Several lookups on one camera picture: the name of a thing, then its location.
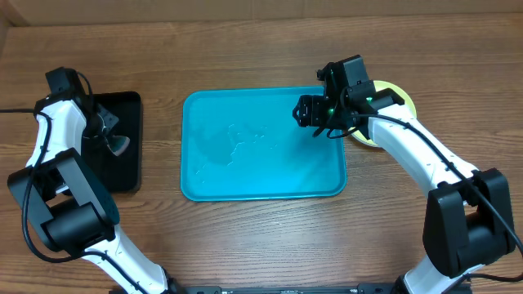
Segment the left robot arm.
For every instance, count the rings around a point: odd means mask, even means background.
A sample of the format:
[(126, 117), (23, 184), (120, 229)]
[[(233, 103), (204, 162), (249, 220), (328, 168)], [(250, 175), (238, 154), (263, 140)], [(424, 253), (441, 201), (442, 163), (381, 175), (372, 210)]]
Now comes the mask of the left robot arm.
[(46, 79), (50, 92), (31, 109), (38, 122), (34, 151), (7, 180), (24, 238), (38, 236), (45, 250), (36, 256), (43, 261), (90, 261), (121, 293), (182, 292), (124, 233), (114, 201), (114, 194), (141, 186), (141, 97), (96, 94), (71, 68), (54, 69)]

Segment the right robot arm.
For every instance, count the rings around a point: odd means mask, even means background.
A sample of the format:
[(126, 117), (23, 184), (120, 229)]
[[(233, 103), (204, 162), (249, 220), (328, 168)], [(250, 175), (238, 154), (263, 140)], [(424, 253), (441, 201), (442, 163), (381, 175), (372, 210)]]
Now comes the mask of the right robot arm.
[(417, 119), (412, 99), (390, 82), (369, 78), (359, 55), (318, 70), (320, 95), (302, 95), (293, 109), (300, 127), (314, 134), (358, 133), (387, 151), (427, 197), (416, 267), (385, 287), (389, 293), (469, 293), (474, 278), (518, 283), (480, 269), (522, 249), (514, 229), (507, 178), (481, 171), (445, 147)]

